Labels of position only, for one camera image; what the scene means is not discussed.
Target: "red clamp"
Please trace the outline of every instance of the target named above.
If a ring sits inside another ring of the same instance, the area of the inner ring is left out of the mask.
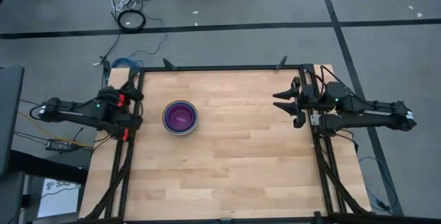
[[[127,141],[128,138],[129,138],[129,129],[126,128],[124,129],[123,141]]]
[[[124,105],[124,100],[125,100],[125,96],[123,94],[119,95],[119,103],[118,103],[118,107],[121,107]]]

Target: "blue cable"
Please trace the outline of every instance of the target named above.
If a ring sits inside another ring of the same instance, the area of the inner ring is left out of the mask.
[[[128,58],[115,59],[112,63],[112,68],[120,67],[140,68],[143,67],[143,62],[140,60],[131,60]]]
[[[398,204],[398,196],[397,196],[397,192],[396,192],[395,189],[392,187],[391,181],[387,178],[387,174],[386,174],[386,170],[385,170],[385,166],[384,166],[384,164],[383,164],[381,161],[379,161],[377,158],[374,158],[374,157],[372,157],[372,156],[367,156],[367,157],[361,158],[360,160],[358,160],[358,162],[361,163],[362,161],[364,161],[364,160],[366,160],[366,159],[373,159],[373,160],[377,161],[378,165],[380,165],[381,170],[383,171],[384,179],[386,179],[387,184],[388,184],[389,187],[392,189],[393,194],[395,195],[395,204],[394,204],[394,205],[391,207],[391,209],[390,209],[390,210],[393,212],[393,210],[396,208],[396,206],[397,206],[397,204]],[[376,203],[377,203],[378,205],[379,205],[380,203],[382,203],[382,201],[381,201],[381,200],[380,200],[375,194],[373,194],[372,191],[370,191],[367,187],[366,187],[366,191],[367,191],[372,197],[375,198]],[[372,206],[372,208],[374,208],[375,210],[379,210],[379,211],[387,211],[387,210],[385,210],[385,209],[380,209],[380,208],[378,208],[378,207],[376,207],[376,206],[374,206],[374,205],[372,205],[372,204],[371,204],[371,206]]]

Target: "power adapter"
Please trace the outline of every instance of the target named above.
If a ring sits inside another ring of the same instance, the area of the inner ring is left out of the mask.
[[[77,149],[79,149],[78,145],[58,139],[48,139],[48,144],[46,145],[47,151],[73,152]]]

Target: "wooden table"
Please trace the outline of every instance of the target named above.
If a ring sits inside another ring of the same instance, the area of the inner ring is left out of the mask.
[[[119,88],[127,75],[128,69],[113,69],[110,85]],[[272,94],[287,90],[294,76],[297,70],[146,73],[124,219],[326,216],[309,124],[294,129],[293,118],[272,105]],[[187,136],[169,134],[161,123],[163,108],[177,99],[192,102],[200,115]],[[332,143],[343,185],[370,210],[352,142]],[[115,147],[108,141],[94,152],[80,217],[106,191]]]

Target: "black metal frame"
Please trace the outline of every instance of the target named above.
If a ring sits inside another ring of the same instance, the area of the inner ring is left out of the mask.
[[[314,72],[314,65],[308,64],[308,65],[283,65],[281,70],[298,70],[300,74],[301,83],[305,84],[307,82],[306,80],[306,73],[303,68],[308,67],[308,70],[310,72]],[[176,71],[179,72],[186,72],[186,71],[222,71],[222,70],[275,70],[275,65],[224,65],[224,66],[188,66],[188,67],[178,67],[176,68]],[[139,82],[138,82],[138,88],[143,87],[144,82],[144,74],[146,72],[169,72],[171,71],[169,68],[142,68],[140,71],[139,76]],[[318,92],[318,84],[317,80],[314,76],[311,75],[311,82],[313,83],[316,91]],[[139,109],[140,103],[136,103],[134,111],[137,112]],[[320,142],[320,136],[317,133],[317,130],[315,127],[311,126],[311,132],[313,134],[313,140],[314,140],[314,147],[316,155],[320,154],[322,156],[322,146]],[[332,144],[329,139],[325,139],[325,144],[327,146],[327,156],[329,159],[329,166],[334,172],[334,174],[338,178],[338,169],[336,167],[336,161],[334,156],[334,151],[332,149]],[[121,152],[122,152],[122,142],[118,142],[114,157],[114,163],[112,168],[112,178],[111,181],[113,181],[114,177],[116,176],[116,173],[119,169],[119,164],[121,160]],[[133,156],[133,149],[129,149],[131,151],[126,156],[129,157],[130,164],[128,165],[128,173],[125,175],[123,179],[123,185],[121,190],[121,198],[119,203],[119,210],[118,210],[118,217],[123,218],[125,213],[125,206],[126,206],[126,200],[127,200],[127,190],[128,190],[128,184],[130,179],[130,166]],[[322,184],[322,190],[323,190],[323,197],[325,200],[325,207],[328,213],[334,213],[334,208],[332,205],[332,199],[331,199],[331,193],[329,190],[329,185],[327,182],[327,175],[324,170],[322,170],[319,167],[319,173],[320,173],[320,182]],[[341,195],[338,191],[336,191],[337,197],[338,197],[338,205],[340,208],[340,211],[346,212],[346,205],[343,201]],[[105,210],[105,218],[111,217],[112,213],[112,201],[110,201],[107,204],[106,210]],[[318,215],[315,216],[307,216],[307,217],[293,217],[293,218],[242,218],[242,219],[234,219],[235,223],[310,223],[310,222],[316,222],[316,219],[318,218]],[[222,220],[191,220],[191,221],[125,221],[125,223],[213,223],[216,221],[220,221],[222,223]]]
[[[226,66],[187,66],[187,67],[175,67],[170,68],[141,68],[138,88],[143,87],[144,74],[146,72],[188,72],[188,71],[223,71],[223,70],[298,70],[300,74],[300,80],[302,84],[307,83],[307,71],[313,72],[309,73],[311,77],[311,82],[314,86],[314,90],[318,94],[318,83],[315,76],[314,65],[303,64],[303,65],[284,65],[285,59],[283,59],[279,65],[226,65]],[[134,106],[134,112],[138,112],[140,108],[140,102],[136,102]],[[308,111],[308,117],[313,114],[313,111]],[[340,183],[338,177],[338,169],[336,166],[336,160],[334,156],[334,151],[332,148],[331,141],[325,138],[325,145],[327,147],[327,156],[329,163],[323,165],[322,162],[325,157],[322,153],[322,146],[320,142],[320,135],[317,128],[311,125],[311,133],[314,142],[314,151],[316,153],[316,160],[318,163],[318,171],[320,174],[320,182],[322,184],[323,198],[325,200],[325,207],[328,213],[328,217],[322,217],[320,212],[314,212],[313,216],[306,217],[291,217],[291,218],[238,218],[238,219],[207,219],[207,220],[169,220],[169,221],[124,221],[125,206],[127,201],[127,191],[130,179],[130,167],[132,164],[133,149],[134,149],[134,135],[128,141],[126,159],[129,161],[127,164],[127,173],[125,174],[122,182],[121,198],[119,203],[119,210],[117,217],[112,217],[112,207],[113,207],[113,195],[111,201],[106,205],[105,216],[103,219],[89,219],[80,220],[76,223],[108,223],[112,221],[116,224],[120,223],[206,223],[206,224],[228,224],[228,223],[408,223],[408,224],[421,224],[421,223],[441,223],[441,219],[430,219],[430,218],[412,218],[403,216],[377,216],[374,213],[364,213],[359,212],[357,214],[347,214],[346,204],[343,196],[346,196],[346,200],[350,198],[350,194],[344,186]],[[116,152],[114,156],[114,163],[112,168],[112,178],[111,182],[115,179],[119,171],[119,165],[121,162],[121,152],[123,148],[122,141],[118,141],[116,146]],[[339,212],[334,211],[329,185],[327,182],[327,177],[333,181],[336,190],[336,196],[338,199]]]

